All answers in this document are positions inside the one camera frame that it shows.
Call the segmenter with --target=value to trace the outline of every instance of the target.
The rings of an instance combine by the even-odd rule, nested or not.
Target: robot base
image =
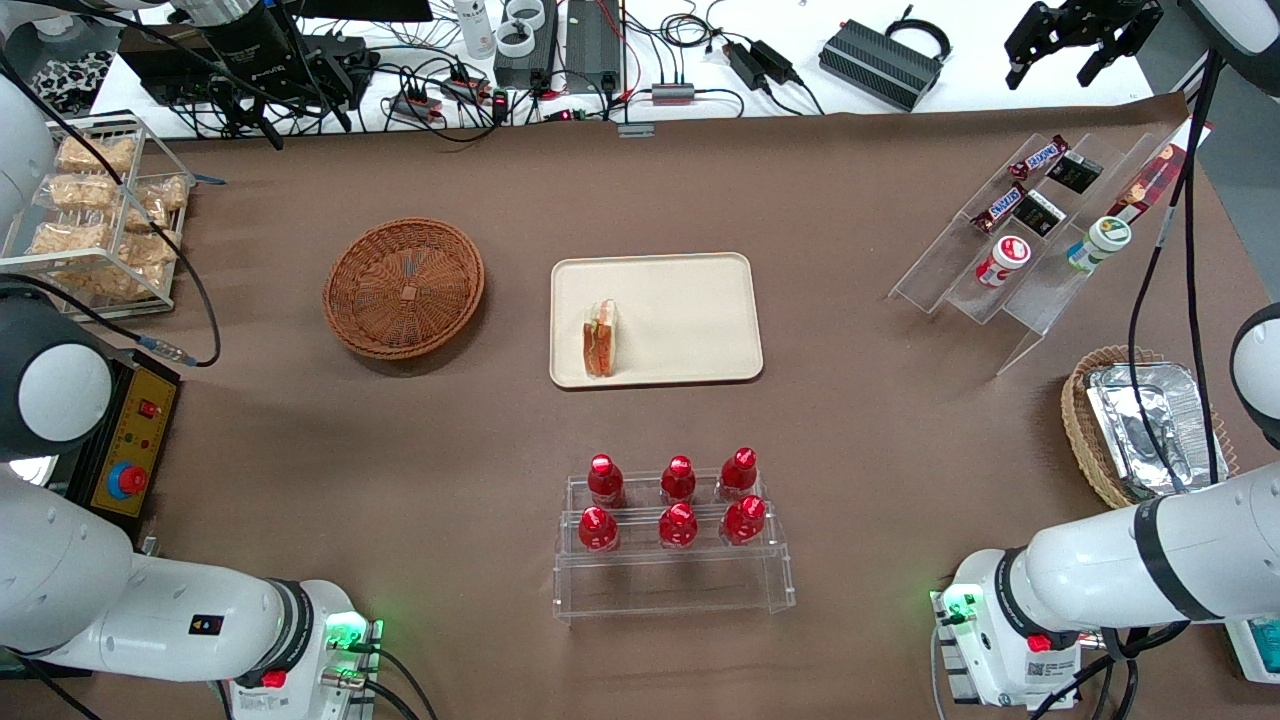
[[[362,691],[321,685],[320,674],[325,669],[366,670],[365,656],[333,644],[339,641],[378,641],[379,624],[356,612],[351,598],[338,585],[326,580],[303,580],[301,584],[315,606],[311,641],[302,659],[289,670],[283,687],[242,688],[234,682],[224,682],[236,720],[357,720],[366,707],[372,707],[361,700],[357,700],[358,707],[353,706],[352,696],[362,696]]]
[[[1034,710],[1071,682],[1080,667],[1080,646],[1048,652],[1028,650],[1027,639],[1005,619],[996,597],[996,568],[1004,556],[1000,550],[982,550],[966,557],[934,605],[943,616],[954,612],[969,616],[968,621],[941,632],[943,638],[948,630],[954,633],[956,650],[982,703],[1024,705]],[[1069,710],[1075,700],[1076,693],[1071,693],[1055,703],[1053,710]]]

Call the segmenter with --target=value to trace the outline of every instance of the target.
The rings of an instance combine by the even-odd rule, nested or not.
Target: empty wicker basket
[[[1135,350],[1134,355],[1138,364],[1158,363],[1165,359],[1158,352],[1140,347]],[[1066,378],[1066,383],[1062,384],[1062,424],[1066,427],[1068,439],[1071,441],[1071,452],[1075,454],[1075,461],[1080,465],[1080,471],[1084,473],[1085,479],[1093,486],[1093,491],[1111,507],[1134,505],[1135,498],[1125,491],[1124,483],[1121,483],[1115,466],[1111,464],[1111,454],[1107,451],[1102,430],[1093,418],[1093,407],[1089,405],[1089,398],[1084,393],[1084,375],[1094,368],[1128,361],[1128,345],[1112,345],[1094,350],[1080,360],[1075,370]],[[1228,465],[1222,469],[1222,477],[1235,475],[1240,471],[1240,466],[1235,461],[1235,450],[1231,447],[1231,441],[1226,437],[1222,419],[1217,416],[1216,411],[1212,411],[1212,407],[1210,410],[1213,419],[1213,433],[1222,447],[1222,456],[1226,459]]]
[[[324,315],[348,348],[406,360],[453,338],[480,305],[484,263],[460,229],[426,218],[379,225],[334,263]]]

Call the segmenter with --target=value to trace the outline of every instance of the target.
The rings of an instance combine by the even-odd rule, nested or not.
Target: clear acrylic stand
[[[950,302],[978,324],[987,324],[997,313],[1027,327],[1027,334],[996,373],[1007,370],[1048,334],[1062,310],[1089,279],[1066,263],[1066,250],[1084,236],[1093,220],[1101,218],[1142,165],[1156,151],[1160,141],[1144,135],[1128,152],[1120,152],[1093,135],[1085,135],[1071,149],[1102,165],[1098,179],[1080,195],[1046,176],[1052,163],[1039,168],[1021,184],[1034,190],[1056,205],[1066,218],[1044,237],[1010,213],[989,234],[972,220],[1009,192],[1016,178],[1007,168],[1024,160],[1050,143],[1050,138],[1033,135],[1009,161],[956,213],[942,234],[933,241],[911,269],[897,281],[890,297],[901,296],[925,314],[933,314]],[[1032,260],[1012,273],[1009,281],[989,288],[978,282],[975,270],[1002,236],[1016,234],[1032,247]]]
[[[585,477],[571,477],[564,491],[556,543],[556,618],[684,614],[708,610],[795,606],[791,555],[773,502],[767,501],[764,530],[744,546],[719,538],[728,503],[716,501],[718,469],[696,470],[694,514],[698,538],[684,550],[666,550],[658,539],[660,474],[625,480],[627,507],[611,510],[618,521],[618,550],[591,552],[577,537],[582,510],[591,505]],[[767,498],[758,479],[755,495]]]

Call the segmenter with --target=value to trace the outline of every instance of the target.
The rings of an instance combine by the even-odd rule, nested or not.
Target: white table
[[[924,96],[915,111],[1116,105],[1152,95],[1151,86],[1147,85],[1146,77],[1133,58],[1116,60],[1112,67],[1098,76],[1093,86],[1082,88],[1075,74],[1093,53],[1092,47],[1064,50],[1041,60],[1030,69],[1021,87],[1016,91],[1009,90],[1005,86],[1009,60],[1005,55],[1004,42],[1029,4],[1030,0],[983,0],[982,3],[916,0],[911,17],[927,19],[942,27],[950,37],[954,50],[943,67],[938,83]],[[724,0],[713,10],[712,19],[717,27],[745,35],[753,40],[764,40],[786,55],[795,63],[796,69],[809,83],[827,113],[896,113],[897,109],[820,69],[818,53],[822,50],[823,42],[840,29],[842,20],[852,18],[873,28],[884,28],[902,14],[905,5],[906,0],[865,0],[863,3],[808,0],[804,5],[800,5],[799,0]],[[493,15],[494,27],[497,27],[502,14],[502,3],[490,0],[488,6]],[[705,0],[699,3],[698,14],[700,17],[705,15]],[[687,12],[689,8],[690,4],[686,0],[648,0],[644,3],[634,0],[628,12],[646,27],[657,28],[664,17]],[[168,12],[166,6],[143,12],[143,22],[160,24]],[[566,6],[562,4],[561,13],[566,12]],[[312,32],[320,27],[321,20],[311,19],[306,20],[303,31]],[[563,19],[559,27],[563,41],[563,28],[566,27]],[[396,44],[389,33],[369,23],[352,22],[346,26],[344,32],[348,36],[365,37],[371,47]],[[635,85],[636,64],[639,63],[641,73],[639,87],[649,87],[658,81],[658,60],[649,40],[635,32],[628,32],[627,38],[632,50],[627,58],[627,81]],[[902,31],[896,33],[895,38],[927,55],[932,56],[937,53],[933,40],[923,32]],[[717,40],[717,51],[710,55],[705,55],[703,47],[685,50],[685,79],[699,88],[717,87],[740,92],[746,99],[745,114],[748,117],[786,114],[773,105],[764,94],[749,94],[742,87],[723,54],[718,51],[721,45],[722,41]],[[447,49],[461,55],[463,60],[490,72],[492,77],[492,59],[474,60],[468,58],[461,38]],[[658,51],[667,65],[667,81],[672,82],[671,56],[662,46],[658,47]],[[380,53],[383,61],[411,65],[433,55],[426,50],[383,50]],[[361,104],[370,131],[383,129],[385,115],[381,110],[381,100],[396,95],[398,87],[394,76],[375,73]],[[774,92],[782,102],[797,110],[814,111],[809,97],[794,83],[776,88]],[[639,97],[630,108],[631,122],[732,117],[737,113],[737,101],[728,95],[699,96],[700,100],[692,105],[663,108],[653,106],[644,100],[643,95]],[[596,111],[600,109],[600,101],[595,95],[577,95],[543,101],[540,109],[544,114],[562,109]],[[195,136],[192,129],[172,110],[151,100],[138,83],[138,77],[119,56],[113,61],[97,100],[93,102],[95,113],[113,110],[136,113],[165,138]],[[513,115],[517,123],[524,122],[527,110],[527,104],[516,108]],[[445,102],[444,113],[448,117],[449,127],[458,127],[456,108]],[[351,117],[356,129],[358,129],[356,114],[352,113]],[[613,117],[621,119],[622,114],[618,111]],[[310,120],[305,120],[302,124],[307,126]],[[292,120],[278,124],[282,132],[285,132],[291,126]],[[394,122],[390,127],[411,129],[410,126]],[[342,132],[337,119],[332,117],[324,120],[320,129],[323,132]]]

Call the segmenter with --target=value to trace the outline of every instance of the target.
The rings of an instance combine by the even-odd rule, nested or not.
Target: brown table surface
[[[1106,507],[1075,468],[1059,388],[1123,343],[1157,217],[1050,337],[1000,379],[1018,328],[928,318],[886,293],[1030,132],[1116,146],[1164,135],[1180,100],[1115,109],[828,117],[499,131],[457,150],[425,135],[178,145],[227,178],[193,200],[187,246],[225,340],[186,373],[157,475],[166,556],[325,578],[387,620],[387,647],[444,720],[933,716],[927,591],[969,552],[1025,543]],[[1239,323],[1266,302],[1198,183],[1201,313],[1212,397],[1244,469],[1270,461],[1231,391]],[[488,265],[468,331],[425,361],[361,361],[320,288],[383,222],[456,224]],[[746,384],[564,392],[547,374],[552,266],[566,258],[733,250],[754,269],[765,369]],[[1181,233],[1139,345],[1189,361]],[[209,352],[186,277],[178,309],[134,325]],[[755,447],[791,542],[796,607],[663,619],[552,616],[564,477]],[[1132,717],[1275,717],[1280,689],[1231,676],[1216,629],[1143,656]],[[392,687],[407,691],[388,673]],[[108,720],[215,719],[201,684],[102,675],[67,687]],[[1116,696],[1123,687],[1117,676]],[[1084,708],[1062,717],[1087,716]],[[3,683],[5,717],[73,717]],[[948,698],[943,689],[943,698]],[[1024,716],[955,707],[951,717]],[[390,717],[389,707],[380,707]]]

